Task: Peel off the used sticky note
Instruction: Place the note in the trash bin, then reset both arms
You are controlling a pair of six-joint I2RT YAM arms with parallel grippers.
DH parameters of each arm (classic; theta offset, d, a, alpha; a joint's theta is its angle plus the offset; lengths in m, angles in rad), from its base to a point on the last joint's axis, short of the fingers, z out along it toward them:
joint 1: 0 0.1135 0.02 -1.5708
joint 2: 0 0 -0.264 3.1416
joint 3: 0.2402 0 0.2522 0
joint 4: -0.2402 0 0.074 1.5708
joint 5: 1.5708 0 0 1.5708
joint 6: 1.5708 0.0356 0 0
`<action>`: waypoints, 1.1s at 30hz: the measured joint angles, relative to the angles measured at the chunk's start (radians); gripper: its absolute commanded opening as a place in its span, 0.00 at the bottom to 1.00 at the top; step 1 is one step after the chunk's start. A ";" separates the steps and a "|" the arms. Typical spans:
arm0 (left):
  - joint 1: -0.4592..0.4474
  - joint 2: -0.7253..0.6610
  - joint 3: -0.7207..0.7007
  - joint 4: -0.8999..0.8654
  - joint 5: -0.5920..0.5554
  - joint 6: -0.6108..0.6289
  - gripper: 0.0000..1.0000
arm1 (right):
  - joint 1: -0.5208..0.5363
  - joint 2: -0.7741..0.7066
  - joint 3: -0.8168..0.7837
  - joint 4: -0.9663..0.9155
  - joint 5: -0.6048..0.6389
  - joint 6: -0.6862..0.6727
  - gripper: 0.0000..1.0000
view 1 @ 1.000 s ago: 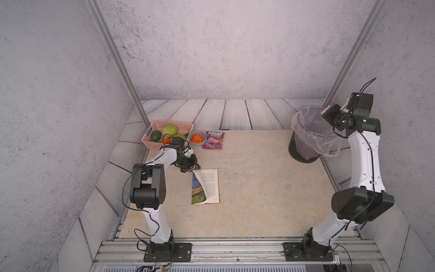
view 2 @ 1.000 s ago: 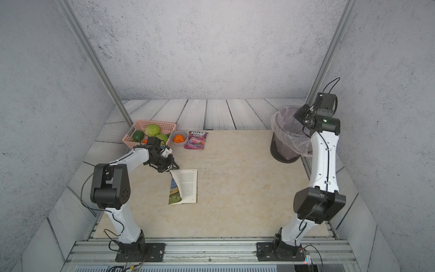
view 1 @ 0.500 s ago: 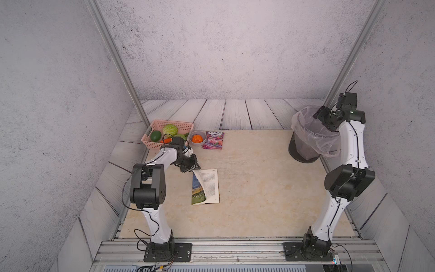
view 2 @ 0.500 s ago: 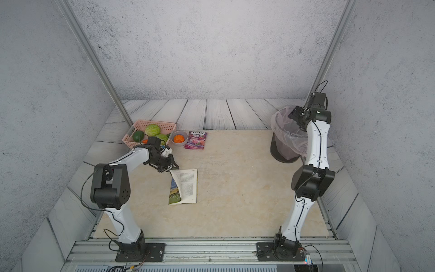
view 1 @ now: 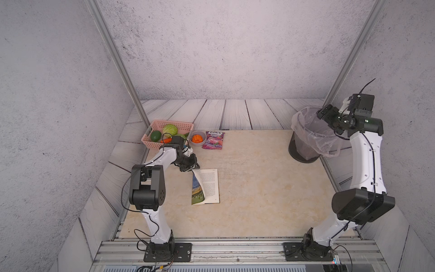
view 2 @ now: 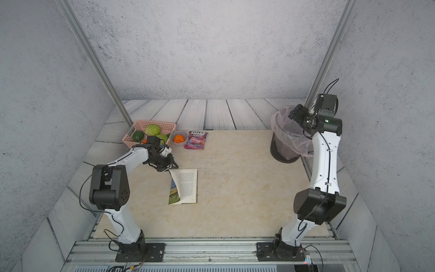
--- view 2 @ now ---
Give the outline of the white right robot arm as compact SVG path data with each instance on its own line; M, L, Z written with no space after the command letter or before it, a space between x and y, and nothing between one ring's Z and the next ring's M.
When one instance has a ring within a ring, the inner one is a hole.
M295 196L296 217L275 235L273 251L282 259L295 258L301 253L305 235L330 222L347 204L337 181L336 164L343 128L342 120L335 117L337 110L337 96L319 94L312 110L298 105L289 114L291 120L310 134L314 159L309 188Z

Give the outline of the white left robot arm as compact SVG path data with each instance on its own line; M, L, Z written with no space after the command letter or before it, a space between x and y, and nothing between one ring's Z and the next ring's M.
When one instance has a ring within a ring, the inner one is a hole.
M172 149L157 136L149 136L146 143L133 146L115 161L94 166L88 177L90 203L96 206L96 213L109 218L115 230L103 232L110 239L109 249L117 253L117 262L139 261L151 251L129 208L128 174L143 164L158 172L178 169Z

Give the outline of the blue Animal Farm book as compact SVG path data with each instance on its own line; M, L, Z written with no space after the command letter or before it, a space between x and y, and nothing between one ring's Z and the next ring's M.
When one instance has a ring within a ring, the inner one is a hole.
M198 170L169 170L171 190L169 205L196 204Z

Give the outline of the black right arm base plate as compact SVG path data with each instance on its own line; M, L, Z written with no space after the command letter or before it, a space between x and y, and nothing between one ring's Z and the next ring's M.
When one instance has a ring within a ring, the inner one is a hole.
M307 258L302 248L296 248L283 242L257 243L258 261L306 262Z

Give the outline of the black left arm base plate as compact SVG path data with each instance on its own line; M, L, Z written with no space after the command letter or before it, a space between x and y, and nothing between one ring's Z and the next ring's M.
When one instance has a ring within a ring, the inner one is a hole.
M162 262L165 243L121 244L115 262Z

